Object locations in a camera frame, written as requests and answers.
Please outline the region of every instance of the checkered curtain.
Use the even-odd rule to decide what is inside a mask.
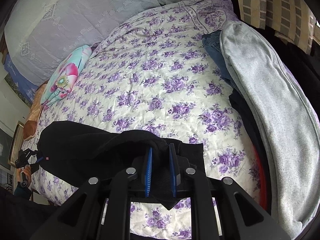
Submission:
[[[269,26],[276,36],[310,54],[316,19],[303,0],[238,0],[241,19],[257,28]]]

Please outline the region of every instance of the white wall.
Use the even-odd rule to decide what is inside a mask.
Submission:
[[[0,129],[13,137],[18,121],[25,123],[30,109],[4,80],[6,75],[0,61]]]

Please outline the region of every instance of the purple floral bedspread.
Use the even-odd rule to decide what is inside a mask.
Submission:
[[[241,117],[230,106],[232,88],[201,42],[202,34],[223,28],[226,20],[237,20],[230,0],[182,1],[132,17],[97,47],[73,91],[43,111],[36,136],[23,148],[36,149],[41,131],[58,120],[110,132],[148,130],[203,143],[207,176],[230,176],[259,201],[258,166]],[[57,204],[76,190],[42,168],[32,186]],[[170,211],[132,203],[131,217],[135,234],[191,238],[190,199]]]

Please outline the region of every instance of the metal screw head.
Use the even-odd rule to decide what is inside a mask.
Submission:
[[[233,183],[233,179],[231,179],[230,177],[225,177],[223,178],[223,183],[227,185],[231,185]]]
[[[98,178],[92,177],[92,178],[89,179],[89,184],[94,185],[94,184],[97,184],[98,181],[99,181]]]
[[[125,172],[127,173],[127,174],[135,174],[136,173],[136,169],[135,168],[127,168],[126,170],[125,170]]]
[[[186,173],[189,174],[189,175],[192,175],[192,174],[196,173],[196,170],[194,168],[187,168],[186,169]]]

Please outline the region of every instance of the gray blanket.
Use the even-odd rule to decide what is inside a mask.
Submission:
[[[278,54],[254,29],[228,21],[220,34],[220,47],[267,152],[271,215],[294,239],[319,205],[319,121]]]

